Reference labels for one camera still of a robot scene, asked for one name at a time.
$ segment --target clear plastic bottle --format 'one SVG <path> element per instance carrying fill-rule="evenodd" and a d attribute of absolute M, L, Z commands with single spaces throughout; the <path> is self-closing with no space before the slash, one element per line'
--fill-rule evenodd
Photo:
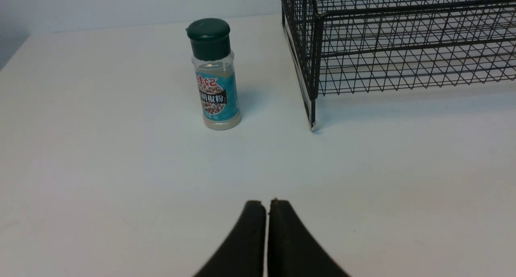
<path fill-rule="evenodd" d="M 234 53 L 229 42 L 229 25 L 220 19 L 202 19 L 187 29 L 192 45 L 204 124 L 213 130 L 227 130 L 240 122 L 236 93 Z"/>

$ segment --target table surface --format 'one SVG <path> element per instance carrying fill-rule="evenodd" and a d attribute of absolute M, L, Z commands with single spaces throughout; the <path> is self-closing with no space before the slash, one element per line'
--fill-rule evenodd
<path fill-rule="evenodd" d="M 203 126 L 188 23 L 36 35 L 0 73 L 0 271 L 190 276 L 290 200 L 354 277 L 516 272 L 516 85 L 321 97 L 280 15 L 235 18 L 241 123 Z"/>

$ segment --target green cap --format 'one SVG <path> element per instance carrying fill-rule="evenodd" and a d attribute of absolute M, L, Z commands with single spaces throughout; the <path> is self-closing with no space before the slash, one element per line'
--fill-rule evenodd
<path fill-rule="evenodd" d="M 231 53 L 229 25 L 221 19 L 197 20 L 186 28 L 193 56 L 200 60 L 219 60 Z"/>

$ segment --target black wire basket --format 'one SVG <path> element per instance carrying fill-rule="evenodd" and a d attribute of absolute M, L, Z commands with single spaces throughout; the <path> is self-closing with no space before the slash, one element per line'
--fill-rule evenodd
<path fill-rule="evenodd" d="M 312 129 L 320 94 L 516 78 L 516 0 L 281 2 Z"/>

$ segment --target product label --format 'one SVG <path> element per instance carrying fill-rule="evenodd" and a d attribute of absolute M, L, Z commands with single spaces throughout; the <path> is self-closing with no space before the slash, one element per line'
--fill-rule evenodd
<path fill-rule="evenodd" d="M 216 77 L 196 73 L 199 97 L 204 116 L 213 121 L 226 121 L 238 113 L 235 74 Z"/>

